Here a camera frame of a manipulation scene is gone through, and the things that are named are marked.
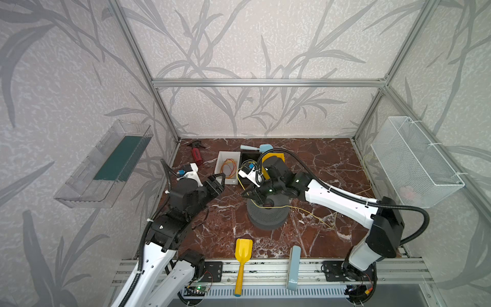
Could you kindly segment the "grey perforated cable spool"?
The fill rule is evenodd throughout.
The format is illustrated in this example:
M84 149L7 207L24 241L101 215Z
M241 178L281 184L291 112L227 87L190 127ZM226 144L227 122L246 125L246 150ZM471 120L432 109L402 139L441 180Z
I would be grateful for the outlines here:
M283 226L290 215L290 199L282 194L267 197L267 207L256 206L247 201L248 218L261 230L275 230Z

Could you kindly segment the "yellow plastic scoop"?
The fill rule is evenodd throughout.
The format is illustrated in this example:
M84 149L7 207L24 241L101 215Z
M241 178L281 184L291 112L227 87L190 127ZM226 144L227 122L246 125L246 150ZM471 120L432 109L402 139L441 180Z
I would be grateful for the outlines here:
M239 271L235 284L234 295L242 295L242 284L244 278L245 264L251 259L253 250L253 241L251 239L237 239L235 248L235 258L239 262Z

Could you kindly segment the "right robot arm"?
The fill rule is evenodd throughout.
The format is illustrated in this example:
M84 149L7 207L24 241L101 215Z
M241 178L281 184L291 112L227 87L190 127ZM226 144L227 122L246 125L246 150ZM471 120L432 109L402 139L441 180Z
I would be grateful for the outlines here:
M342 272L351 279L380 260L395 258L401 245L419 237L430 224L429 213L420 207L397 205L388 197L378 200L359 196L324 182L298 155L284 148L272 148L258 161L247 162L238 178L251 182L242 196L259 208L276 208L275 196L288 202L298 199L329 208L367 229L364 239L351 248L343 262ZM403 236L403 211L423 217L421 226L408 237Z

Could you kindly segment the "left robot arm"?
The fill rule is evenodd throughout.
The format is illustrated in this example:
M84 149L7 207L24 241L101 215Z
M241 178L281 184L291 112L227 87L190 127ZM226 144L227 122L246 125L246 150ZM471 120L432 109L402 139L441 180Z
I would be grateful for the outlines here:
M138 246L138 262L113 306L168 306L185 286L203 277L205 257L178 250L192 231L193 219L225 190L226 175L206 180L194 163L174 172L162 161L168 181L165 209L147 220Z

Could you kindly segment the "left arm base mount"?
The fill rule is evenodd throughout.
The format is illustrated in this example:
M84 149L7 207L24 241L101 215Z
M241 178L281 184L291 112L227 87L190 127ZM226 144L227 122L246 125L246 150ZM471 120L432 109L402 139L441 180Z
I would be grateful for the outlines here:
M164 281L181 282L184 285L194 282L216 283L222 278L223 262L198 260L178 260Z

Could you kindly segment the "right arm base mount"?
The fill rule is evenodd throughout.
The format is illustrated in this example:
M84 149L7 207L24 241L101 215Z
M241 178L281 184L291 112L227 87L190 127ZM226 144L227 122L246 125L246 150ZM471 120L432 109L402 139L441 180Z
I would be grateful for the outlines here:
M351 265L344 264L343 260L327 260L321 265L326 281L338 282L370 282L377 280L376 265L371 264L367 270L360 271Z

